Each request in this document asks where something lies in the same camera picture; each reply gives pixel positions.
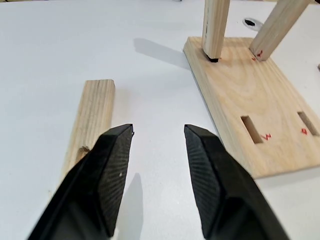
wooden leg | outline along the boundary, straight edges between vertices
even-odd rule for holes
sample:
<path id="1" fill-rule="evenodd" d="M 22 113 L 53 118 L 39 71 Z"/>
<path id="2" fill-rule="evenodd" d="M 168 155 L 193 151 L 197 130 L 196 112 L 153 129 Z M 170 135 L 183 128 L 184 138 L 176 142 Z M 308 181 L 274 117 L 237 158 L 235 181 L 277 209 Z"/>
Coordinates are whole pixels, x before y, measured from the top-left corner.
<path id="1" fill-rule="evenodd" d="M 62 179 L 111 126 L 115 84 L 113 80 L 86 81 L 62 169 Z"/>
<path id="2" fill-rule="evenodd" d="M 278 0 L 249 47 L 259 61 L 270 57 L 309 3 L 310 0 Z"/>
<path id="3" fill-rule="evenodd" d="M 230 0 L 205 0 L 202 48 L 212 62 L 220 58 Z"/>

wood grain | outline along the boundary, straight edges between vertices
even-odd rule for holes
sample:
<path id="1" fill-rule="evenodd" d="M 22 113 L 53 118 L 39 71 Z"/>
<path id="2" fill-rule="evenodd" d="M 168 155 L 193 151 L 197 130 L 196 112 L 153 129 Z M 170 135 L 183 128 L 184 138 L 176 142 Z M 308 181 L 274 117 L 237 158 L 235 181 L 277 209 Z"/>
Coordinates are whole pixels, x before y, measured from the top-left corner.
<path id="1" fill-rule="evenodd" d="M 211 59 L 220 58 L 230 0 L 205 0 L 202 48 Z"/>
<path id="2" fill-rule="evenodd" d="M 254 178 L 320 165 L 319 118 L 272 59 L 254 58 L 251 40 L 225 38 L 218 63 L 201 37 L 184 46 L 225 148 Z"/>
<path id="3" fill-rule="evenodd" d="M 113 80 L 85 82 L 65 155 L 62 178 L 92 149 L 98 137 L 110 128 L 114 97 Z"/>
<path id="4" fill-rule="evenodd" d="M 250 45 L 259 61 L 267 60 L 311 0 L 279 0 Z"/>

white table surface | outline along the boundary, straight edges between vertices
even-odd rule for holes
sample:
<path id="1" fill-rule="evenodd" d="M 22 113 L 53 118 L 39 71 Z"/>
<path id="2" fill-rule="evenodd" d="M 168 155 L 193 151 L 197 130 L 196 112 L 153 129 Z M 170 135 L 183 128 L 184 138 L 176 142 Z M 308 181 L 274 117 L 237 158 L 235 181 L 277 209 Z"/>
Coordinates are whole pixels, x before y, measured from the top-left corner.
<path id="1" fill-rule="evenodd" d="M 254 37 L 274 3 L 233 1 L 228 37 Z M 135 135 L 118 240 L 201 240 L 184 124 L 216 133 L 182 52 L 201 36 L 204 1 L 0 3 L 0 239 L 25 239 L 61 168 L 85 80 L 114 79 L 112 126 Z M 272 58 L 320 116 L 320 5 Z M 257 181 L 293 240 L 320 239 L 320 168 Z"/>

plywood board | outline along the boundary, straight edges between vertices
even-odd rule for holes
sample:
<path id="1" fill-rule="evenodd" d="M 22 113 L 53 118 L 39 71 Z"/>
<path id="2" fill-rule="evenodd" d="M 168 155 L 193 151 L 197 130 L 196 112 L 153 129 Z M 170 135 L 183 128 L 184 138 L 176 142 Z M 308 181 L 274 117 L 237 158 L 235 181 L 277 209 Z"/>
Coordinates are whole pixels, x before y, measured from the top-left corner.
<path id="1" fill-rule="evenodd" d="M 92 149 L 98 137 L 110 128 L 114 98 L 113 80 L 85 82 L 65 155 L 62 179 Z"/>
<path id="2" fill-rule="evenodd" d="M 272 59 L 256 60 L 251 41 L 225 38 L 218 63 L 201 37 L 184 46 L 224 146 L 254 178 L 319 165 L 320 120 Z"/>

